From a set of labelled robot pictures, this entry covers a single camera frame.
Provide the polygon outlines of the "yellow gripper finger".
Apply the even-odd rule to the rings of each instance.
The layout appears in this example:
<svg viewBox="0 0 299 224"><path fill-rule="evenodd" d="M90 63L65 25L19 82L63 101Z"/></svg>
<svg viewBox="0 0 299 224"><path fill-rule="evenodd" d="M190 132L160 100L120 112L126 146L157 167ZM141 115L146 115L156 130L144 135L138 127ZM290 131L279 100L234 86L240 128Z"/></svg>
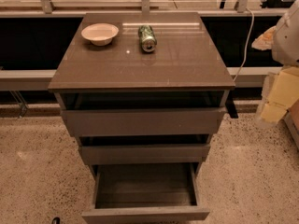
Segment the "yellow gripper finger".
<svg viewBox="0 0 299 224"><path fill-rule="evenodd" d="M272 26L267 29L264 33L259 35L251 44L254 49L268 50L273 46L273 37L276 31L276 27Z"/></svg>

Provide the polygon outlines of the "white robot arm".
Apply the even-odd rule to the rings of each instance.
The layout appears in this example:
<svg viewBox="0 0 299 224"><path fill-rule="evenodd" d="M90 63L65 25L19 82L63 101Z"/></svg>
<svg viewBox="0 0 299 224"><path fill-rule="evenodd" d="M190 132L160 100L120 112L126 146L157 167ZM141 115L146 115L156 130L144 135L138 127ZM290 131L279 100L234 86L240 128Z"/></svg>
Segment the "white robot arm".
<svg viewBox="0 0 299 224"><path fill-rule="evenodd" d="M299 0L251 46L270 49L273 60L283 65L277 74L270 73L265 78L262 101L256 112L257 124L270 128L299 100Z"/></svg>

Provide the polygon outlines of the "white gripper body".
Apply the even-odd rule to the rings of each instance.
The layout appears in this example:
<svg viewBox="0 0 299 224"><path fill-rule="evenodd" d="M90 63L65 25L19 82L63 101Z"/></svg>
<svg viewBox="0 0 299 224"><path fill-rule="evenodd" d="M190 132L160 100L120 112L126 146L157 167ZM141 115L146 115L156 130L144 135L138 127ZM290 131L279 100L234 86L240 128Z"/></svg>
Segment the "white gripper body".
<svg viewBox="0 0 299 224"><path fill-rule="evenodd" d="M261 128L276 126L298 100L298 66L285 66L277 74L270 73L264 80L256 124Z"/></svg>

